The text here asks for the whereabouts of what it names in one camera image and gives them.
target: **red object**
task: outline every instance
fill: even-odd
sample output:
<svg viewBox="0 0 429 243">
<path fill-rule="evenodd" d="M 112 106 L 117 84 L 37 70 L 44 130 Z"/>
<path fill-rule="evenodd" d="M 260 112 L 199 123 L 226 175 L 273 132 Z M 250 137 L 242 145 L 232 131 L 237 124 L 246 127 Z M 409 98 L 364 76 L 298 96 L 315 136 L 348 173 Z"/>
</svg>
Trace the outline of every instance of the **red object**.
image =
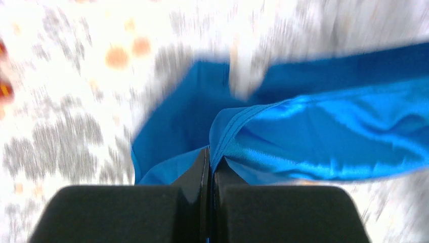
<svg viewBox="0 0 429 243">
<path fill-rule="evenodd" d="M 6 57 L 8 55 L 8 51 L 6 50 L 5 44 L 0 40 L 0 58 Z"/>
<path fill-rule="evenodd" d="M 7 82 L 0 80 L 0 103 L 8 103 L 14 97 L 14 91 L 12 85 Z"/>
</svg>

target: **black object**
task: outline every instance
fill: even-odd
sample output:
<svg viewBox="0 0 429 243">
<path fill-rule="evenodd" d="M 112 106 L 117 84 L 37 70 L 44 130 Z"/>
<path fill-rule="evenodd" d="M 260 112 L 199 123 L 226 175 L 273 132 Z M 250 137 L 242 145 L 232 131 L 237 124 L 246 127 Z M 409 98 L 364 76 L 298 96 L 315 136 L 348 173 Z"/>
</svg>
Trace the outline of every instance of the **black object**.
<svg viewBox="0 0 429 243">
<path fill-rule="evenodd" d="M 30 242 L 369 243 L 350 197 L 329 186 L 250 186 L 209 149 L 171 186 L 70 186 Z"/>
</svg>

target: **dark blue fabric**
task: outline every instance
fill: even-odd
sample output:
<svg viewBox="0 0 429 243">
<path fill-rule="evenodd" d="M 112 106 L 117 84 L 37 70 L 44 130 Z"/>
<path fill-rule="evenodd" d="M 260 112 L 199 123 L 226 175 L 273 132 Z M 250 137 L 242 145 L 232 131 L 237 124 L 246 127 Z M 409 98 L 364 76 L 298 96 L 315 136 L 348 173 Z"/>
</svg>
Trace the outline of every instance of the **dark blue fabric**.
<svg viewBox="0 0 429 243">
<path fill-rule="evenodd" d="M 247 101 L 197 62 L 132 144 L 136 184 L 170 184 L 210 146 L 249 184 L 362 180 L 429 165 L 429 44 L 269 68 Z"/>
</svg>

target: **patterned fabric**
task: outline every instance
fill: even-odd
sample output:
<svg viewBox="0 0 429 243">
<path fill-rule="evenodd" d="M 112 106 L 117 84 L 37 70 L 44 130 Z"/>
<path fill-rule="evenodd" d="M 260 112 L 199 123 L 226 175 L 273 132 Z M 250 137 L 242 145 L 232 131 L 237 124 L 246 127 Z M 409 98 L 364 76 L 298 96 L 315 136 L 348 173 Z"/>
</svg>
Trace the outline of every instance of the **patterned fabric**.
<svg viewBox="0 0 429 243">
<path fill-rule="evenodd" d="M 230 85 L 245 98 L 270 63 L 429 34 L 426 0 L 241 2 L 0 0 L 10 55 L 0 67 L 16 92 L 0 106 L 0 242 L 26 242 L 64 186 L 132 184 L 132 134 L 194 58 L 230 59 Z M 429 241 L 428 178 L 335 185 L 373 242 L 417 243 Z"/>
</svg>

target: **light blue fabric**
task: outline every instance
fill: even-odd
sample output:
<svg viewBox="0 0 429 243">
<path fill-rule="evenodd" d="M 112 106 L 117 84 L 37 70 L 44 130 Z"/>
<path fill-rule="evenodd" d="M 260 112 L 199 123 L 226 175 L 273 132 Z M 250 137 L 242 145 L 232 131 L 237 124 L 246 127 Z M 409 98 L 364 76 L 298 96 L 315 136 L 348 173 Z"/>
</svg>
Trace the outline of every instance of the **light blue fabric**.
<svg viewBox="0 0 429 243">
<path fill-rule="evenodd" d="M 272 66 L 248 101 L 197 62 L 132 144 L 136 184 L 171 184 L 210 146 L 249 184 L 362 180 L 429 165 L 429 44 Z"/>
</svg>

